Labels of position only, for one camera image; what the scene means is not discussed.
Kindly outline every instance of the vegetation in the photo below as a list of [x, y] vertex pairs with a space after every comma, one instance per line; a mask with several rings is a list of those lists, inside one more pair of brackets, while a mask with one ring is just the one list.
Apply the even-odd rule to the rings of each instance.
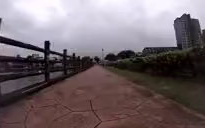
[[119, 59], [126, 59], [126, 58], [131, 58], [131, 57], [134, 57], [136, 54], [134, 51], [132, 50], [124, 50], [124, 51], [121, 51], [117, 54], [117, 57]]
[[109, 53], [109, 54], [106, 55], [105, 60], [116, 61], [117, 57], [114, 53]]
[[100, 62], [100, 58], [99, 58], [98, 56], [95, 56], [95, 57], [94, 57], [94, 60], [95, 60], [97, 63]]
[[158, 77], [113, 67], [107, 69], [205, 115], [205, 86], [197, 79]]
[[205, 46], [118, 61], [117, 68], [170, 76], [205, 75]]

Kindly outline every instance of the fence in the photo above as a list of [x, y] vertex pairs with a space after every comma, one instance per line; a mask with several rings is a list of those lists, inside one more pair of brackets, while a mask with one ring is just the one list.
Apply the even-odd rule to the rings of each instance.
[[[16, 41], [13, 39], [9, 39], [6, 37], [0, 36], [0, 43], [11, 45], [19, 48], [34, 50], [37, 52], [41, 52], [44, 54], [44, 59], [29, 59], [29, 58], [22, 58], [22, 57], [11, 57], [11, 56], [0, 56], [0, 63], [4, 62], [15, 62], [15, 63], [31, 63], [31, 64], [40, 64], [41, 67], [31, 68], [29, 72], [22, 72], [22, 69], [17, 72], [17, 70], [13, 70], [12, 74], [0, 74], [0, 82], [8, 81], [8, 80], [15, 80], [24, 77], [30, 76], [37, 76], [44, 74], [45, 81], [39, 82], [37, 84], [30, 85], [28, 87], [24, 87], [22, 89], [18, 89], [16, 91], [10, 92], [8, 94], [2, 95], [0, 91], [0, 106], [7, 104], [17, 98], [23, 97], [29, 93], [35, 92], [39, 89], [47, 87], [59, 80], [63, 80], [67, 77], [77, 74], [83, 70], [86, 70], [92, 65], [92, 61], [89, 59], [81, 60], [80, 57], [76, 57], [75, 53], [72, 56], [67, 55], [67, 50], [64, 49], [63, 53], [55, 52], [50, 50], [50, 42], [44, 42], [44, 48], [40, 48], [31, 44], [26, 44], [20, 41]], [[49, 55], [57, 55], [60, 56], [61, 60], [50, 60]], [[60, 63], [62, 66], [51, 66], [51, 64]], [[50, 79], [50, 72], [57, 72], [62, 71], [64, 75], [61, 77], [57, 77], [54, 79]]]

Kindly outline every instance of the tree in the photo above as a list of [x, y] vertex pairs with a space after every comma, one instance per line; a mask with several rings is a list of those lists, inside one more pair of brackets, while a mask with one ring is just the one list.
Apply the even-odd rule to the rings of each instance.
[[114, 53], [109, 53], [106, 55], [105, 60], [116, 61], [116, 55]]
[[99, 63], [100, 58], [99, 58], [98, 56], [95, 56], [95, 57], [94, 57], [94, 60], [95, 60], [97, 63]]
[[126, 59], [135, 56], [135, 52], [132, 50], [124, 50], [118, 53], [117, 57], [119, 59]]

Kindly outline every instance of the grass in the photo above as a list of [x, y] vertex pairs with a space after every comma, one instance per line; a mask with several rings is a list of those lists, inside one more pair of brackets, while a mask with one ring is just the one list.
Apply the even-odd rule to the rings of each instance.
[[205, 115], [205, 85], [197, 80], [152, 76], [112, 67], [107, 69]]

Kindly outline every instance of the gray sky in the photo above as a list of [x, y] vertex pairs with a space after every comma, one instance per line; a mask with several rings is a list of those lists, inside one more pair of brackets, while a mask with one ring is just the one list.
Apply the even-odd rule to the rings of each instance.
[[[205, 0], [0, 0], [1, 35], [79, 55], [175, 46], [173, 22], [183, 13], [205, 28]], [[29, 52], [0, 45], [0, 54]]]

